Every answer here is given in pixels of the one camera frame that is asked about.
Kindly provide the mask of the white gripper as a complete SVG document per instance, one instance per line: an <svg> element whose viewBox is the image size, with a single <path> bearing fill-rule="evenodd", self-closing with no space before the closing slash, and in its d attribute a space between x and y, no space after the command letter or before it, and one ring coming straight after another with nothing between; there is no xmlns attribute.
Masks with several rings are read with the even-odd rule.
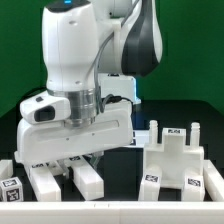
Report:
<svg viewBox="0 0 224 224"><path fill-rule="evenodd" d="M58 160L63 176L69 179L69 169L61 159L92 153L90 165L96 170L103 151L132 142L131 113L131 103L121 101L107 104L95 122L83 128L66 127L64 121L32 125L22 119L17 129L15 160L22 164Z"/></svg>

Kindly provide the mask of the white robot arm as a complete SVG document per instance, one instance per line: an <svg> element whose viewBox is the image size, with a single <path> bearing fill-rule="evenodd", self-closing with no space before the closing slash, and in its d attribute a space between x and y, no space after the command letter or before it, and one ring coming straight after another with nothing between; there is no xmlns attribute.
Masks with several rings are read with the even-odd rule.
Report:
<svg viewBox="0 0 224 224"><path fill-rule="evenodd" d="M155 0L55 0L43 10L42 49L46 89L20 105L16 161L61 163L130 144L131 103L103 96L98 76L158 66Z"/></svg>

